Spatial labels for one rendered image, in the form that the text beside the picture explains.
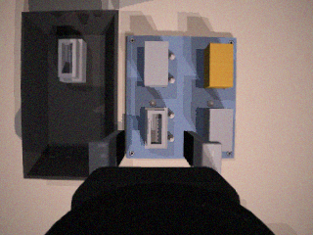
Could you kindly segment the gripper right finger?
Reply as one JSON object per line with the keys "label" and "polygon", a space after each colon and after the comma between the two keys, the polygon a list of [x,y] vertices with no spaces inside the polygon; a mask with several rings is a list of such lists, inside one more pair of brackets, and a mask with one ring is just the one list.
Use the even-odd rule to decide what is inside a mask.
{"label": "gripper right finger", "polygon": [[194,131],[184,131],[183,156],[190,166],[205,166],[221,175],[222,144],[209,141]]}

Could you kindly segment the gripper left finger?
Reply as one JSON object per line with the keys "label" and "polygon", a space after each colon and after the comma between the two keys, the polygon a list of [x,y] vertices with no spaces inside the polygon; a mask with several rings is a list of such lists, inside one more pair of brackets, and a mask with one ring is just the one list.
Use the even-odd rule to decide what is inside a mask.
{"label": "gripper left finger", "polygon": [[89,175],[103,166],[119,166],[125,156],[125,130],[89,142]]}

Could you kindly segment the yellow rectangular block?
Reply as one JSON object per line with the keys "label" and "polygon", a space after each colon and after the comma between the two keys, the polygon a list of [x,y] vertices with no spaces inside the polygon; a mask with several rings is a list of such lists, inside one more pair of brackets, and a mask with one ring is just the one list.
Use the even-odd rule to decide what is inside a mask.
{"label": "yellow rectangular block", "polygon": [[209,43],[204,49],[203,88],[233,87],[233,44]]}

